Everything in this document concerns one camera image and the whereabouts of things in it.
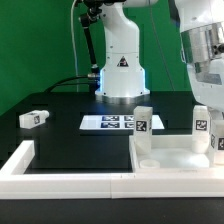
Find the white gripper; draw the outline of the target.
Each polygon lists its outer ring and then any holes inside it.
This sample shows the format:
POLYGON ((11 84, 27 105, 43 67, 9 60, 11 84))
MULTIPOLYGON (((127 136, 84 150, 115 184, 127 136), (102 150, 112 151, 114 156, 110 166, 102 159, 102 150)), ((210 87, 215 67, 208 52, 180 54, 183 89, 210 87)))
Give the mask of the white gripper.
POLYGON ((195 100, 224 112, 224 59, 188 64, 187 72, 195 100))

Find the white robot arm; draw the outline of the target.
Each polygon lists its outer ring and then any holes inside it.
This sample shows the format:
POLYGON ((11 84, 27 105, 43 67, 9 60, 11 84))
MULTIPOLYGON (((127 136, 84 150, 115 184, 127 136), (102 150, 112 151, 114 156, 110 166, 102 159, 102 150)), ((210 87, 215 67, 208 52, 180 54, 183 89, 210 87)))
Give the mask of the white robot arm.
MULTIPOLYGON (((123 13, 158 0, 125 0, 103 5, 100 17, 106 63, 96 96, 109 102, 133 101, 149 94, 139 62, 139 28, 123 13)), ((180 19, 182 60, 195 100, 224 112, 224 0, 173 0, 180 19)))

